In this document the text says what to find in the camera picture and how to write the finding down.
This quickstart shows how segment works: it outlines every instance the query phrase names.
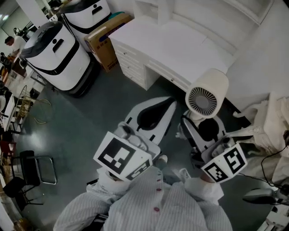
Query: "white wall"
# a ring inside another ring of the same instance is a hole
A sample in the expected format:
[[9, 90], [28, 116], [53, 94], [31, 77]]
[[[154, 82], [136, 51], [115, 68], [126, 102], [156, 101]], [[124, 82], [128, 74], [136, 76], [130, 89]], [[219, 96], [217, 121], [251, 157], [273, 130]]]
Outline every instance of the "white wall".
[[282, 0], [275, 0], [227, 76], [227, 98], [240, 110], [266, 99], [270, 91], [289, 96], [289, 9]]
[[5, 23], [2, 25], [2, 28], [7, 34], [14, 36], [14, 28], [23, 29], [29, 22], [29, 18], [26, 16], [23, 10], [18, 7], [5, 21]]

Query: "fan grille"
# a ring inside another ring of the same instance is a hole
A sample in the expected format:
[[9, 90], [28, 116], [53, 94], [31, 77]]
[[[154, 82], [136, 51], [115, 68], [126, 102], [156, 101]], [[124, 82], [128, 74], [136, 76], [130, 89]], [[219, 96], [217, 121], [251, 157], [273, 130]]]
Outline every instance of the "fan grille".
[[191, 90], [188, 101], [192, 109], [204, 116], [213, 114], [217, 107], [216, 97], [200, 87]]

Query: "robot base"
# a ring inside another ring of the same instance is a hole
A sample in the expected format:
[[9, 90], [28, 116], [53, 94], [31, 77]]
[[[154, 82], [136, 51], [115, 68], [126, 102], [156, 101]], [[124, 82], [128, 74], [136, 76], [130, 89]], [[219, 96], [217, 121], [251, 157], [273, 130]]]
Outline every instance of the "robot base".
[[74, 88], [68, 91], [64, 91], [65, 93], [75, 98], [83, 96], [86, 92], [88, 92], [88, 90], [93, 85], [96, 77], [98, 76], [101, 70], [100, 64], [95, 60], [92, 53], [90, 52], [88, 54], [90, 57], [90, 63], [85, 73], [83, 74], [83, 76], [81, 77], [81, 79], [79, 80], [79, 82], [76, 84]]

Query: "person's hand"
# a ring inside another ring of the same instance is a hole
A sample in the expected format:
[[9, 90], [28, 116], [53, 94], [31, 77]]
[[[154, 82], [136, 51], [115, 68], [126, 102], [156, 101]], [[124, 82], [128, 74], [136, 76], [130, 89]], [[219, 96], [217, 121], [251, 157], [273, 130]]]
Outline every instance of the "person's hand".
[[206, 174], [203, 172], [203, 174], [200, 176], [200, 178], [203, 180], [203, 181], [206, 181], [208, 183], [214, 183], [214, 181]]

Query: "black chair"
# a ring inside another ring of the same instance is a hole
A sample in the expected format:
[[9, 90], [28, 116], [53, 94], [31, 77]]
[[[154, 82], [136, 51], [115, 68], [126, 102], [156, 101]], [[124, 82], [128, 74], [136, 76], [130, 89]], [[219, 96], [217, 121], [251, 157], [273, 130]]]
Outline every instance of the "black chair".
[[[54, 171], [55, 182], [51, 183], [42, 180], [40, 167], [38, 164], [38, 159], [40, 158], [48, 158], [51, 161]], [[15, 176], [13, 168], [13, 161], [15, 159], [20, 159], [23, 179]], [[26, 197], [26, 193], [28, 191], [39, 186], [41, 182], [52, 185], [55, 185], [57, 183], [53, 159], [49, 156], [34, 156], [34, 151], [24, 151], [19, 154], [19, 157], [12, 157], [11, 170], [13, 179], [3, 188], [3, 191], [8, 197], [15, 198], [16, 203], [21, 211], [28, 204], [43, 205], [42, 203], [32, 203], [31, 201], [33, 201], [34, 199], [28, 199]], [[31, 185], [31, 187], [27, 190], [22, 190], [22, 188], [26, 185]]]
[[34, 185], [29, 189], [23, 191], [22, 188], [26, 185], [27, 184], [25, 183], [25, 180], [21, 179], [20, 177], [14, 177], [3, 188], [3, 191], [8, 197], [15, 198], [20, 211], [22, 211], [28, 204], [43, 205], [42, 203], [32, 203], [31, 201], [33, 201], [34, 199], [28, 199], [26, 197], [26, 193], [31, 189], [34, 189], [37, 185]]
[[[21, 169], [23, 178], [27, 185], [40, 185], [40, 182], [45, 184], [56, 185], [57, 184], [57, 177], [56, 171], [54, 168], [53, 158], [50, 156], [34, 156], [34, 151], [24, 151], [19, 154], [19, 157], [13, 157], [11, 159], [11, 165], [13, 166], [13, 161], [15, 159], [20, 159]], [[53, 173], [54, 173], [54, 182], [47, 182], [42, 179], [40, 166], [38, 163], [39, 159], [49, 159]], [[13, 177], [15, 177], [14, 169], [12, 168]]]

